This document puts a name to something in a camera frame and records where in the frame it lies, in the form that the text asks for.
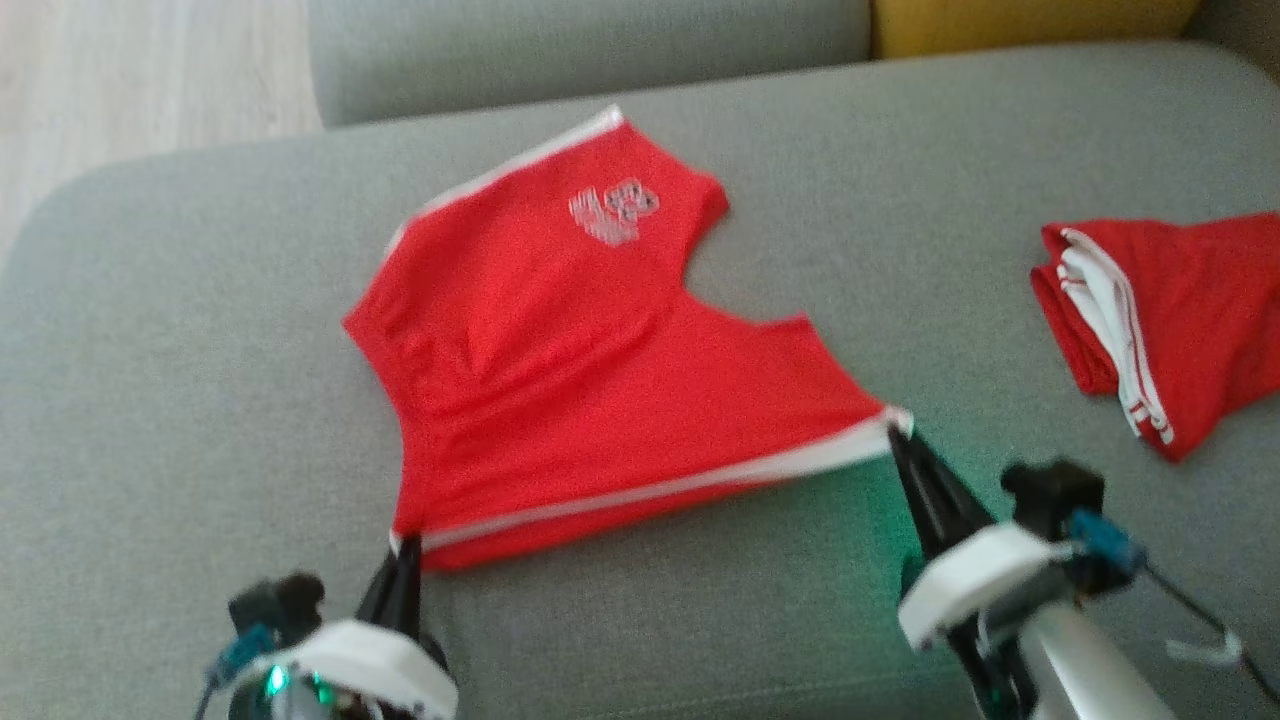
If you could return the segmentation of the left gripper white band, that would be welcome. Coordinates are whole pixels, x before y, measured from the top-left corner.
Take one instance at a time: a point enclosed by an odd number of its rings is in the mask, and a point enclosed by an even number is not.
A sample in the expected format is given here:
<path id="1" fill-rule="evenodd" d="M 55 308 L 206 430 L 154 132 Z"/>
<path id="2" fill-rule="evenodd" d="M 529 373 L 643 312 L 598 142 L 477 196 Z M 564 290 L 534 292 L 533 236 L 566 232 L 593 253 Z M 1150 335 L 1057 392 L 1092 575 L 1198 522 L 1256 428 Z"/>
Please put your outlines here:
<path id="1" fill-rule="evenodd" d="M 454 719 L 458 688 L 421 647 L 421 538 L 406 536 L 383 557 L 356 620 L 255 657 L 229 684 L 228 716 Z"/>

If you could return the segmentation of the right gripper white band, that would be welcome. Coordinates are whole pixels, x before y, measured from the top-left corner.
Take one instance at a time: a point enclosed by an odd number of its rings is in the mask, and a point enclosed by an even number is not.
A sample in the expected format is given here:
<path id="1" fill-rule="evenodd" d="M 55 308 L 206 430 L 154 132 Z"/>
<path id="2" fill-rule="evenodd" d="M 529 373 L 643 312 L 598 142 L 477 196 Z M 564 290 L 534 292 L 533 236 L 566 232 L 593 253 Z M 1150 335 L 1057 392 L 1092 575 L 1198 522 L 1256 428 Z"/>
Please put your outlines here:
<path id="1" fill-rule="evenodd" d="M 919 544 L 901 569 L 908 643 L 952 651 L 982 719 L 1076 719 L 1053 664 L 1062 647 L 1055 621 L 1075 609 L 1065 573 L 1075 546 L 1015 523 L 993 525 L 923 438 L 891 425 L 888 439 Z"/>

